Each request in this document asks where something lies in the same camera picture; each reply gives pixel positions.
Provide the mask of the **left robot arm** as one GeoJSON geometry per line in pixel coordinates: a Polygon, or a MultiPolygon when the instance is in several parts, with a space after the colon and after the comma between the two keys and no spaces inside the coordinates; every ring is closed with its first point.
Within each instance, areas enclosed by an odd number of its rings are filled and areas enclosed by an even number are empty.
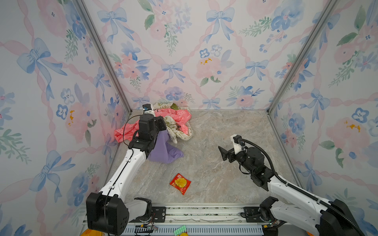
{"type": "Polygon", "coordinates": [[[86,199],[87,224],[90,230],[120,236],[127,224],[135,219],[149,221],[153,218],[152,202],[135,198],[125,203],[125,196],[138,169],[155,148],[158,134],[166,130],[161,116],[142,114],[139,129],[128,144],[128,151],[114,175],[98,192],[86,199]]]}

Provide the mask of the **purple cloth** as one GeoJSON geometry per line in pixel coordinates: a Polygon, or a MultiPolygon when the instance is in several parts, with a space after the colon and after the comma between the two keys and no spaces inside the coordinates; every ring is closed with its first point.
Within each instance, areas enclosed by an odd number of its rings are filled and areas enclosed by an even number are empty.
{"type": "Polygon", "coordinates": [[[167,130],[160,131],[154,149],[148,155],[147,159],[152,162],[169,164],[175,160],[184,157],[184,153],[177,147],[172,146],[167,130]]]}

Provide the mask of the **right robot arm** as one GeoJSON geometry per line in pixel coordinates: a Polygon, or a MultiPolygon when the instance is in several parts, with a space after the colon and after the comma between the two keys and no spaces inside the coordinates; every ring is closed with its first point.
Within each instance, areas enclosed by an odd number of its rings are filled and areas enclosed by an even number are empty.
{"type": "Polygon", "coordinates": [[[230,150],[219,147],[224,161],[237,162],[258,187],[275,194],[259,207],[263,221],[285,221],[313,236],[362,236],[348,206],[316,196],[277,174],[270,156],[260,147],[234,145],[230,150]],[[278,196],[289,201],[285,204],[278,196]]]}

